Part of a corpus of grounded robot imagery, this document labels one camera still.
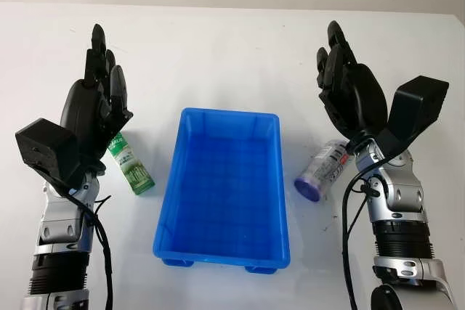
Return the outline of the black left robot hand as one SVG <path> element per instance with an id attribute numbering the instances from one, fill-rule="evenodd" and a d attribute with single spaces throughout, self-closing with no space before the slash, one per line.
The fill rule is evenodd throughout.
<path id="1" fill-rule="evenodd" d="M 91 43 L 86 51 L 84 77 L 71 86 L 60 125 L 76 136 L 84 171 L 101 176 L 105 173 L 102 156 L 133 113 L 127 107 L 123 69 L 107 48 L 99 24 L 93 27 Z"/>

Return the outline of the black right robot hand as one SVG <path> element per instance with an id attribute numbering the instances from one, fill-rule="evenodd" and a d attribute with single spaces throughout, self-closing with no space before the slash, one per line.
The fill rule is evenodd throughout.
<path id="1" fill-rule="evenodd" d="M 371 69 L 356 60 L 337 21 L 328 25 L 330 50 L 317 52 L 319 98 L 332 124 L 352 143 L 377 135 L 387 124 L 387 102 Z"/>

